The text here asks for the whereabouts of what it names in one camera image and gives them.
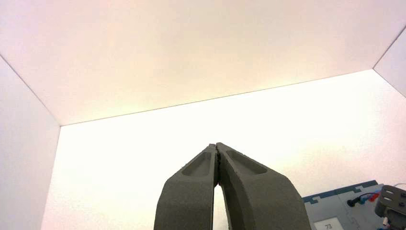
cable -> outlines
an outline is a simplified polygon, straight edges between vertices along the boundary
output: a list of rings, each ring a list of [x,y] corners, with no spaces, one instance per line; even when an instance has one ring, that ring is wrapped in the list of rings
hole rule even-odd
[[[355,199],[353,199],[353,200],[347,200],[347,204],[348,204],[348,206],[350,206],[350,207],[354,207],[356,203],[358,203],[358,202],[361,201],[361,196],[372,195],[372,194],[374,194],[374,195],[379,195],[379,193],[364,193],[364,194],[361,194],[360,196],[358,196],[357,198],[355,198]]]
[[[369,195],[369,194],[379,195],[379,193],[364,193],[364,194],[360,195],[359,198],[361,198],[361,196]]]

white backdrop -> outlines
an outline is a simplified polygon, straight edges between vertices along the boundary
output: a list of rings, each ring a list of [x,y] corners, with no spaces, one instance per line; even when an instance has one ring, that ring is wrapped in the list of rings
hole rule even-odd
[[[64,126],[42,229],[150,230],[164,182],[219,141],[285,174],[302,196],[406,182],[405,117],[406,99],[367,70]],[[227,229],[219,187],[214,229]]]
[[[59,124],[0,57],[0,230],[41,228],[58,135]]]

white wall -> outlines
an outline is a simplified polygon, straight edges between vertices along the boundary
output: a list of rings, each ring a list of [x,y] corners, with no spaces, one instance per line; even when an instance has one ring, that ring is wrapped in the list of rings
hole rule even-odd
[[[371,69],[405,12],[406,0],[1,0],[0,50],[68,125]]]
[[[385,78],[395,89],[406,96],[406,32],[399,35],[382,59],[376,64],[375,71]]]
[[[406,182],[406,99],[375,71],[63,126],[42,230],[150,230],[164,182],[224,142],[302,196]],[[214,229],[226,229],[215,189]]]
[[[0,229],[38,230],[59,124],[0,57]]]

wire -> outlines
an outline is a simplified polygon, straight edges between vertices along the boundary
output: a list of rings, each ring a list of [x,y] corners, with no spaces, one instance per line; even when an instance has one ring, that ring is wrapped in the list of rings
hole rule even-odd
[[[360,195],[359,198],[361,198],[361,196],[370,195],[370,194],[379,195],[379,193],[364,193],[364,194]]]

